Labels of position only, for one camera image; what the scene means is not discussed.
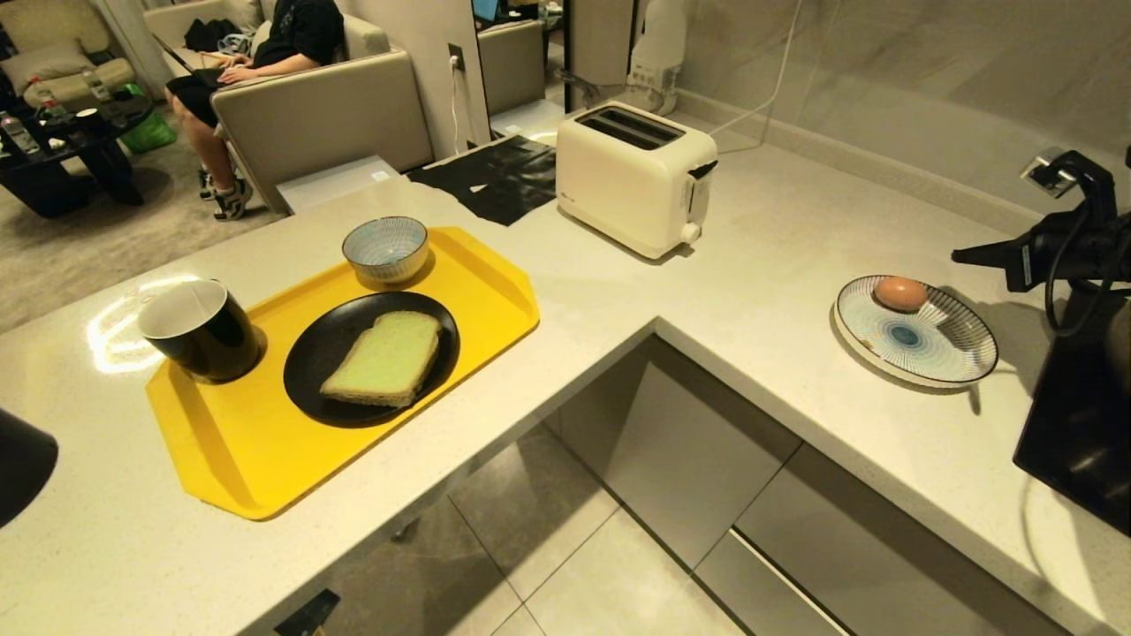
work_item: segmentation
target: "green bag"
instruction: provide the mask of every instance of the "green bag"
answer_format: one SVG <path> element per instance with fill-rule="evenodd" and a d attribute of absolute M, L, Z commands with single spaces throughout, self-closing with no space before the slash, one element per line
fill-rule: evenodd
<path fill-rule="evenodd" d="M 144 95 L 141 87 L 137 84 L 127 84 L 126 89 L 135 95 Z M 139 155 L 141 153 L 148 153 L 155 148 L 172 144 L 176 140 L 176 132 L 174 132 L 173 129 L 165 123 L 161 113 L 154 110 L 149 113 L 149 117 L 147 117 L 141 123 L 137 124 L 133 130 L 122 135 L 121 139 L 131 153 Z"/>

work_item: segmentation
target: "wall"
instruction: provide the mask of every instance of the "wall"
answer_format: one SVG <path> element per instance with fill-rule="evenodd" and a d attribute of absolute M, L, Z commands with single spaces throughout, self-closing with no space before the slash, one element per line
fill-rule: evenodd
<path fill-rule="evenodd" d="M 386 31 L 397 48 L 408 52 L 424 106 L 432 152 L 440 160 L 467 148 L 467 140 L 490 140 L 486 98 L 480 72 L 478 44 L 470 0 L 337 0 L 346 14 Z M 467 71 L 457 75 L 459 139 L 451 117 L 452 79 L 448 43 L 464 50 Z"/>
<path fill-rule="evenodd" d="M 1038 212 L 1017 179 L 1076 148 L 1128 192 L 1126 0 L 803 0 L 775 120 Z M 681 88 L 742 108 L 774 91 L 794 0 L 690 0 Z"/>

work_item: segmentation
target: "black t-shirt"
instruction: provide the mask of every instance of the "black t-shirt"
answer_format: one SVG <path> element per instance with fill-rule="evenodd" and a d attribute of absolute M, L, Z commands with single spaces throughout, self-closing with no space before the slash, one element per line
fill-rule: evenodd
<path fill-rule="evenodd" d="M 279 0 L 270 36 L 256 50 L 252 68 L 262 68 L 302 53 L 326 66 L 345 42 L 342 12 L 334 0 Z"/>

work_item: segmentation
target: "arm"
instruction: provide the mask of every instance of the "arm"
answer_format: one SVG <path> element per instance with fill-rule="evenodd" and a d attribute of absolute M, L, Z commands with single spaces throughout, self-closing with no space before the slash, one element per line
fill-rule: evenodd
<path fill-rule="evenodd" d="M 312 68 L 318 68 L 322 65 L 311 60 L 302 53 L 295 53 L 290 58 L 275 62 L 274 65 L 267 65 L 261 68 L 230 68 L 225 70 L 219 76 L 219 80 L 224 84 L 235 84 L 238 81 L 244 81 L 248 79 L 254 79 L 257 77 L 270 77 L 275 75 L 290 75 L 292 72 L 299 72 L 300 70 L 310 70 Z"/>

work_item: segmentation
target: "appliance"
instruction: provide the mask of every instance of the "appliance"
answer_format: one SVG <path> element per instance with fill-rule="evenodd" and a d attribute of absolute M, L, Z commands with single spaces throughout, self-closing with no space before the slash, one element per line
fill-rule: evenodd
<path fill-rule="evenodd" d="M 58 457 L 55 438 L 0 409 L 0 527 L 35 499 Z"/>
<path fill-rule="evenodd" d="M 1124 300 L 1131 290 L 1112 289 L 1131 282 L 1131 213 L 1116 212 L 1112 174 L 1076 151 L 1050 148 L 1021 178 L 1055 198 L 1079 184 L 1083 201 L 1017 239 L 951 255 L 956 263 L 1004 269 L 1011 292 L 1045 284 L 1045 316 L 1056 338 L 1013 463 L 1131 536 L 1131 310 Z M 1057 280 L 1072 286 L 1061 317 L 1053 302 Z"/>
<path fill-rule="evenodd" d="M 655 259 L 699 239 L 717 164 L 706 132 L 611 102 L 558 127 L 558 204 Z"/>
<path fill-rule="evenodd" d="M 632 48 L 628 89 L 641 92 L 653 104 L 648 110 L 667 114 L 675 110 L 675 79 L 683 68 L 688 18 L 684 0 L 650 0 L 645 9 L 644 32 Z"/>

